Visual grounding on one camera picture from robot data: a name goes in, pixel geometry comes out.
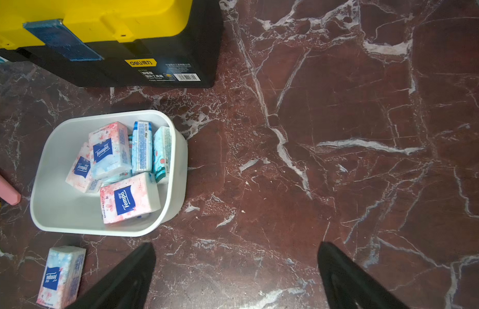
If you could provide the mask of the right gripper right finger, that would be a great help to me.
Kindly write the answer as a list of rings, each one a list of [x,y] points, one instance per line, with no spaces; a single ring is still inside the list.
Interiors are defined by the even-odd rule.
[[[337,246],[321,242],[317,263],[330,308],[407,308]]]

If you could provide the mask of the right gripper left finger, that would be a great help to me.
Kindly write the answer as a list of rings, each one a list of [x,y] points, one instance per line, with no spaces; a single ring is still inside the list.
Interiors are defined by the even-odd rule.
[[[144,308],[155,270],[151,243],[143,243],[69,308]]]

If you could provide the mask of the pink Tempo tissue pack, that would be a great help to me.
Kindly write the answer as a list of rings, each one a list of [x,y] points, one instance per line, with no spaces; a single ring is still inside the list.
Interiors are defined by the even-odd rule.
[[[85,142],[82,145],[65,182],[82,193],[98,193],[102,180],[98,180],[93,176],[93,159],[93,152],[89,147],[89,144]]]
[[[72,304],[77,298],[85,256],[85,248],[50,248],[36,303],[48,308]]]
[[[100,189],[104,224],[116,224],[161,210],[155,176],[141,173]]]

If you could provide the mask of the white plastic storage box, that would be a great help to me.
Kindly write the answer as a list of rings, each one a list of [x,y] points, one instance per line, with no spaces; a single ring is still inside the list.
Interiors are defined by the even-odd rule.
[[[66,183],[65,178],[89,133],[112,122],[132,128],[135,121],[148,121],[153,127],[170,128],[170,178],[167,184],[158,185],[160,210],[144,219],[105,225],[99,196],[77,191]],[[31,218],[37,228],[53,233],[144,236],[178,215],[185,200],[187,175],[187,141],[171,119],[160,111],[149,109],[72,118],[54,129],[43,147],[32,188]]]

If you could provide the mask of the blue elephant tissue pack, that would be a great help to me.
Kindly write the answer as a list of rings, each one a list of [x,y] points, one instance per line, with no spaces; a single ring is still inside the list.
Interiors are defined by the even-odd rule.
[[[131,140],[132,173],[138,175],[152,171],[153,135],[152,124],[136,121]]]

